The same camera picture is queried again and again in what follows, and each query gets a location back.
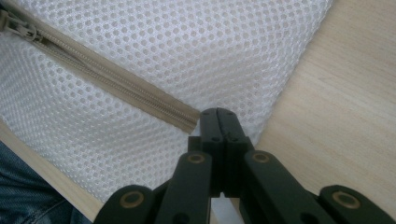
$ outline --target denim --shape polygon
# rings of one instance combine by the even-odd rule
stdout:
[[[0,224],[14,223],[91,222],[0,142]]]

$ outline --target zipper pull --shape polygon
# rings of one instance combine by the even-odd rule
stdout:
[[[0,32],[2,31],[10,31],[29,41],[41,41],[43,39],[33,24],[21,21],[5,10],[0,10]]]

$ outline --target mesh bag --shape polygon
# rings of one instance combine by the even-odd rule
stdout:
[[[15,0],[34,17],[198,110],[225,107],[253,143],[331,5],[318,1]],[[103,91],[13,34],[0,34],[0,116],[102,202],[155,188],[187,133]]]

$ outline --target zipper teeth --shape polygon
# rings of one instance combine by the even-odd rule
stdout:
[[[44,51],[47,51],[49,54],[56,56],[56,58],[58,58],[59,60],[63,61],[64,63],[70,64],[73,67],[77,68],[78,70],[80,70],[81,72],[84,72],[92,77],[95,77],[96,79],[100,80],[101,82],[106,83],[107,85],[113,87],[114,89],[117,89],[118,91],[125,93],[131,97],[134,97],[136,100],[138,100],[139,102],[144,103],[145,105],[149,105],[157,110],[160,110],[161,112],[163,112],[164,114],[166,114],[167,116],[173,118],[173,119],[177,119],[180,122],[183,122],[184,124],[188,125],[189,127],[194,128],[195,125],[193,122],[190,122],[189,120],[184,120],[174,114],[172,114],[171,112],[168,112],[166,110],[163,110],[162,108],[160,108],[159,106],[155,105],[154,103],[152,103],[151,101],[146,100],[144,97],[133,93],[132,91],[127,90],[126,88],[121,87],[120,85],[118,85],[117,83],[108,80],[105,77],[100,76],[99,74],[93,72],[91,69],[87,68],[83,63],[77,63],[74,62],[72,59],[69,59],[65,56],[62,56],[61,54],[59,54],[59,52],[57,52],[54,49],[48,48],[46,45],[35,41],[34,42],[37,46],[39,46],[41,49],[43,49]]]
[[[74,50],[73,48],[69,47],[67,44],[65,44],[63,41],[59,40],[58,38],[54,37],[53,35],[49,34],[46,31],[43,31],[42,29],[37,30],[43,37],[47,38],[49,41],[53,42],[55,45],[61,47],[61,49],[66,50],[66,52],[69,52],[73,55],[76,55],[77,58],[79,58],[80,60],[87,62],[88,64],[97,67],[99,70],[105,72],[105,73],[109,73],[111,76],[115,77],[118,81],[122,82],[122,83],[126,83],[128,85],[131,86],[132,89],[140,92],[141,94],[143,94],[143,96],[139,96],[138,93],[132,93],[133,91],[131,90],[127,90],[127,88],[123,88],[120,87],[119,84],[115,83],[114,81],[108,80],[105,77],[102,77],[100,74],[96,74],[94,73],[92,70],[85,68],[84,71],[88,72],[91,74],[91,76],[94,76],[95,78],[100,78],[102,82],[105,82],[107,85],[112,86],[113,88],[116,88],[119,91],[122,91],[123,93],[126,93],[132,97],[138,97],[140,100],[140,102],[150,105],[154,108],[156,108],[157,110],[160,110],[161,112],[163,112],[164,114],[180,121],[183,122],[185,124],[187,124],[190,127],[194,127],[195,126],[195,119],[185,113],[183,113],[182,111],[178,110],[177,108],[168,105],[166,103],[164,103],[163,101],[161,101],[160,99],[158,99],[157,97],[151,95],[149,92],[146,92],[144,90],[142,90],[140,87],[136,86],[133,82],[131,82],[130,80],[119,76],[118,74],[110,71],[109,69],[103,67],[101,64],[95,62],[94,60],[86,57],[85,55],[81,54],[80,52],[78,52],[77,50]],[[152,101],[150,100],[146,100],[144,99],[144,96],[147,96],[148,98],[150,98]]]

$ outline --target wooden table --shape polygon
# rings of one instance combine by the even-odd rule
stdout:
[[[257,149],[275,154],[305,188],[351,187],[396,219],[395,12],[395,1],[335,1]],[[0,139],[94,220],[101,202],[1,123]]]

